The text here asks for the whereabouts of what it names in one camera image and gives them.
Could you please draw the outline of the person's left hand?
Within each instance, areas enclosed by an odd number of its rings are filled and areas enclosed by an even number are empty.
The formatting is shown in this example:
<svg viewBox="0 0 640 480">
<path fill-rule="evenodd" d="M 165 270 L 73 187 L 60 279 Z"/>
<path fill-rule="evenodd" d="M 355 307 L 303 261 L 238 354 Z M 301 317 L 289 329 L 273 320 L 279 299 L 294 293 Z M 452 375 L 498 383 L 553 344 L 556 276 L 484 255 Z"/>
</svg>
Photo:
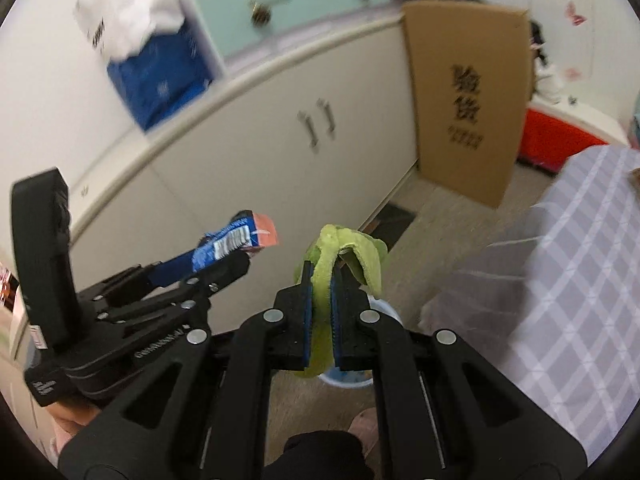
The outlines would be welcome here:
<svg viewBox="0 0 640 480">
<path fill-rule="evenodd" d="M 101 413 L 94 404 L 76 398 L 54 402 L 46 407 L 54 422 L 55 435 L 67 442 Z"/>
</svg>

